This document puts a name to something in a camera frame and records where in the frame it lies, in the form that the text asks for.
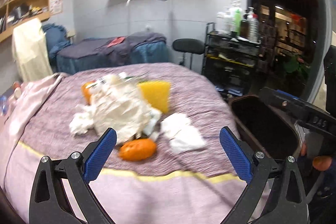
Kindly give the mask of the person's right hand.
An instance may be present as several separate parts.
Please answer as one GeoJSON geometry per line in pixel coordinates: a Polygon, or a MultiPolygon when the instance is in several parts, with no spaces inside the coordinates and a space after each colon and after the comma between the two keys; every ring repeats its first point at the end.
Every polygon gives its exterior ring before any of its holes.
{"type": "MultiPolygon", "coordinates": [[[[300,156],[306,156],[307,144],[303,142],[301,146],[300,156]]],[[[320,172],[327,171],[331,168],[334,159],[330,156],[317,156],[313,159],[313,167],[320,172]]]]}

